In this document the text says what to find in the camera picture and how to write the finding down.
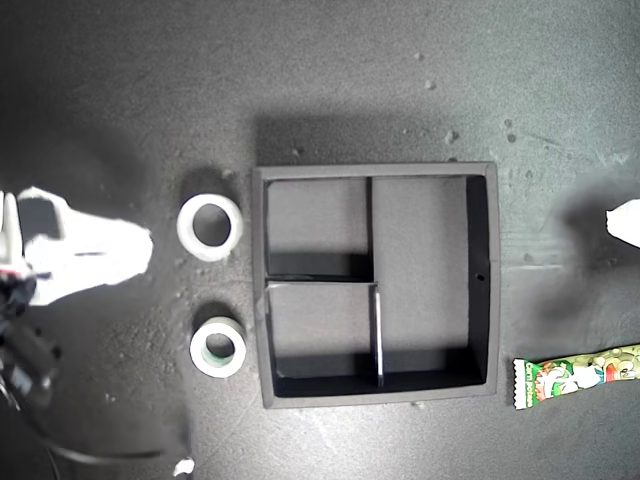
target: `dark gray surface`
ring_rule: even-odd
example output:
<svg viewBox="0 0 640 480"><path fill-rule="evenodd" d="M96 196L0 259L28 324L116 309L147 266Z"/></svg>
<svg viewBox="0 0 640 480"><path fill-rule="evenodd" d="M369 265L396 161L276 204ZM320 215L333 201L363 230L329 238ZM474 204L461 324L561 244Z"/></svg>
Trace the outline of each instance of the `dark gray surface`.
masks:
<svg viewBox="0 0 640 480"><path fill-rule="evenodd" d="M640 192L639 27L631 1L2 2L0 185L52 189L147 226L156 242L145 277L33 319L69 351L59 424L94 438L158 405L173 391L161 372L174 347L147 361L146 344L222 303L249 328L243 370L215 381L177 369L196 478L637 477L636 383L516 412L508 364L640 342L640 251L603 227L605 209ZM497 394L263 410L251 225L226 263L204 266L178 244L180 201L215 186L248 213L256 162L449 157L499 166ZM3 478L46 478L35 446L3 445L5 471L27 461Z"/></svg>

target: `black tray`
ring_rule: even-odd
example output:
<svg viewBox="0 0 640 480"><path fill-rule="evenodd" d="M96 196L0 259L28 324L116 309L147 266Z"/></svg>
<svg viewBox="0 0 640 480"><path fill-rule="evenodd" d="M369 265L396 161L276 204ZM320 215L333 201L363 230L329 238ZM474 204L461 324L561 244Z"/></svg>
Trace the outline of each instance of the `black tray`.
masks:
<svg viewBox="0 0 640 480"><path fill-rule="evenodd" d="M265 407L495 393L494 164L265 167L253 190Z"/></svg>

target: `candy wrapper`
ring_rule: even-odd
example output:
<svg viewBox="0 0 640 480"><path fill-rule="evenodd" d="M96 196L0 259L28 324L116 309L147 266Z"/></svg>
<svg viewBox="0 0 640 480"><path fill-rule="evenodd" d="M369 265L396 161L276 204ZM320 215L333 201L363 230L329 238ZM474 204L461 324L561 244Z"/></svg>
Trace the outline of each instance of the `candy wrapper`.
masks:
<svg viewBox="0 0 640 480"><path fill-rule="evenodd" d="M640 378L640 345L612 348L542 363L515 359L514 405L517 410L543 400L595 387L601 383Z"/></svg>

